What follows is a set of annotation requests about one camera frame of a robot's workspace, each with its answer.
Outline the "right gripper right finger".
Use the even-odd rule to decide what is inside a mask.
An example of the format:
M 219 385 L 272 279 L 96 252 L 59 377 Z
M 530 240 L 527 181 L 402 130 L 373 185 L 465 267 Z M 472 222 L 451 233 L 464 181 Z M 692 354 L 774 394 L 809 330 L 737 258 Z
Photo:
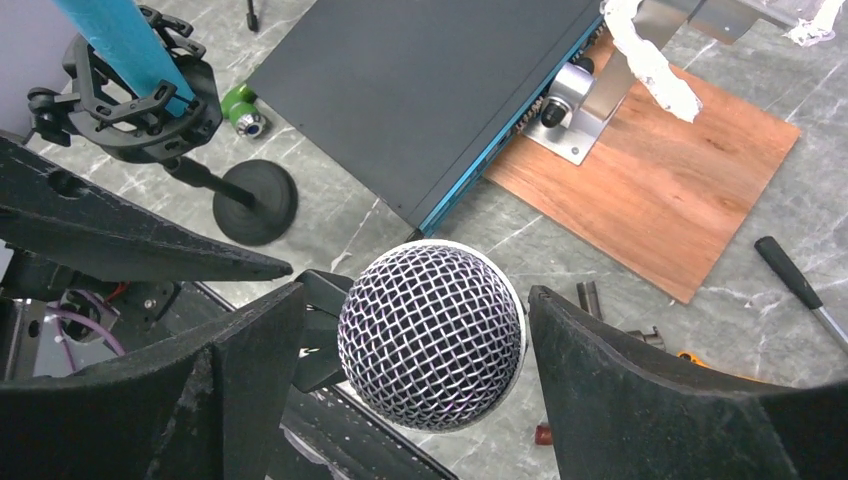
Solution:
M 529 325 L 563 479 L 843 479 L 847 385 L 807 389 L 698 366 L 551 289 Z

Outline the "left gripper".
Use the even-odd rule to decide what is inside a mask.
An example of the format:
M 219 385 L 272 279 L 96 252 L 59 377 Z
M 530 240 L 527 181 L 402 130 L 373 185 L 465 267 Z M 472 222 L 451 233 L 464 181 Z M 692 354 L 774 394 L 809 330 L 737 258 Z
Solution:
M 1 378 L 64 377 L 169 337 L 176 282 L 268 281 L 283 260 L 207 238 L 1 141 Z

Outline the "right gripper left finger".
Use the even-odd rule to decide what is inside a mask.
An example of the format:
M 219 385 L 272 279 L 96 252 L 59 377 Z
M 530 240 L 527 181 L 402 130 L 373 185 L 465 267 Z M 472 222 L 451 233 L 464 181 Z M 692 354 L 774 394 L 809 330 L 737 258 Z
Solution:
M 305 325 L 289 283 L 62 378 L 1 386 L 5 479 L 262 479 Z

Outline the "silver mesh glitter microphone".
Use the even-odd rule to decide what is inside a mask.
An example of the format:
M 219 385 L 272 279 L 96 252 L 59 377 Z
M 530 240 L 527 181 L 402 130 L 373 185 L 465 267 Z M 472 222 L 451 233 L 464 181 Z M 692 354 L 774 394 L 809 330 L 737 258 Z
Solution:
M 528 321 L 505 273 L 443 239 L 405 243 L 371 262 L 338 317 L 341 369 L 388 422 L 426 433 L 468 428 L 520 376 Z

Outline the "black clip microphone stand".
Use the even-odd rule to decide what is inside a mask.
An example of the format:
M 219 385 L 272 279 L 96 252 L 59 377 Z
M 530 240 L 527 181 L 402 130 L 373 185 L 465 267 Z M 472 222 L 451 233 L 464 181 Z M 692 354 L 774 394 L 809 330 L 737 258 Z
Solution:
M 296 281 L 304 287 L 305 326 L 301 348 L 307 354 L 298 360 L 292 385 L 303 393 L 346 380 L 337 348 L 341 307 L 354 280 L 335 273 L 305 270 Z

